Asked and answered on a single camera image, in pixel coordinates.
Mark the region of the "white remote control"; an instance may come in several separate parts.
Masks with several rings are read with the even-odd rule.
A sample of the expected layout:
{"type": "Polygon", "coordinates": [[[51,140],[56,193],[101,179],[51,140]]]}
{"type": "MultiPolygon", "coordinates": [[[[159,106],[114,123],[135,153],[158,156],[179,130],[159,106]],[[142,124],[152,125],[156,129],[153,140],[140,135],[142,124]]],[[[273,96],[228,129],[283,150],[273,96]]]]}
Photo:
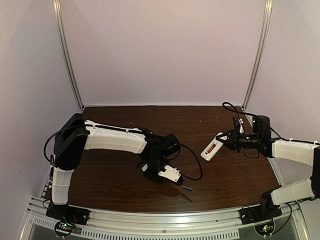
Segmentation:
{"type": "Polygon", "coordinates": [[[207,147],[201,152],[200,156],[209,162],[216,153],[221,149],[217,147],[216,137],[207,145],[207,147]]]}

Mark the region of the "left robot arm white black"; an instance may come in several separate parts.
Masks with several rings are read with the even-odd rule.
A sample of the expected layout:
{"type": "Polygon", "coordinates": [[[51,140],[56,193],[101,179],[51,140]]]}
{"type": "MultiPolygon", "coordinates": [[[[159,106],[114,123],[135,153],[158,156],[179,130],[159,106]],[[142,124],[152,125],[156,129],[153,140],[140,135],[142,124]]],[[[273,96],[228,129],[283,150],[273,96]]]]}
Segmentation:
{"type": "Polygon", "coordinates": [[[156,183],[169,180],[180,186],[183,177],[171,166],[170,156],[181,150],[174,134],[161,136],[146,128],[125,128],[85,120],[75,113],[50,140],[53,155],[47,156],[51,172],[51,200],[55,206],[68,204],[69,188],[74,170],[80,165],[85,150],[112,150],[138,154],[144,176],[156,183]]]}

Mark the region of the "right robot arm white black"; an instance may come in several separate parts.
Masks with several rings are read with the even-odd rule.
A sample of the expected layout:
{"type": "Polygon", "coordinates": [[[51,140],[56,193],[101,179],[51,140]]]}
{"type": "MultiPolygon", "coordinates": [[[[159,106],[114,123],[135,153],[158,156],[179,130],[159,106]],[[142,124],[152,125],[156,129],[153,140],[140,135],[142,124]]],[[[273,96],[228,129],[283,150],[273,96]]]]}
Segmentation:
{"type": "Polygon", "coordinates": [[[320,144],[294,139],[272,138],[270,118],[264,115],[252,117],[252,133],[240,132],[237,117],[233,118],[234,129],[218,134],[216,140],[231,151],[257,150],[265,157],[290,160],[312,167],[312,175],[290,185],[264,193],[260,205],[265,208],[279,206],[305,199],[320,197],[320,144]]]}

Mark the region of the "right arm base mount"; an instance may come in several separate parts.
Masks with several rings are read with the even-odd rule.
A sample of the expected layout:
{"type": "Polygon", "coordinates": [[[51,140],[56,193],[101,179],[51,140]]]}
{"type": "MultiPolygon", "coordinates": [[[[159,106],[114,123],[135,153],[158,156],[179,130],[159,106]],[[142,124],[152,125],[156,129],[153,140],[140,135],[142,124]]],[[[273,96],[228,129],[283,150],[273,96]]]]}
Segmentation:
{"type": "Polygon", "coordinates": [[[282,215],[280,206],[273,203],[271,192],[261,195],[259,205],[244,205],[238,211],[242,225],[257,224],[254,230],[262,237],[272,236],[276,232],[275,217],[282,215]]]}

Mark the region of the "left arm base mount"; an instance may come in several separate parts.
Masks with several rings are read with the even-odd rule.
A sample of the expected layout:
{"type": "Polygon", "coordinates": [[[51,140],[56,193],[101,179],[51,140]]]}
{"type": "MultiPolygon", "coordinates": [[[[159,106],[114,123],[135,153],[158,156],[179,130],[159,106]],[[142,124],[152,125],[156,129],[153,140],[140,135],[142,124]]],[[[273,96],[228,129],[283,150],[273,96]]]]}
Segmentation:
{"type": "Polygon", "coordinates": [[[89,219],[90,210],[70,206],[67,204],[58,205],[53,202],[50,196],[45,215],[57,220],[53,227],[54,233],[63,240],[70,236],[76,229],[76,225],[85,226],[89,219]]]}

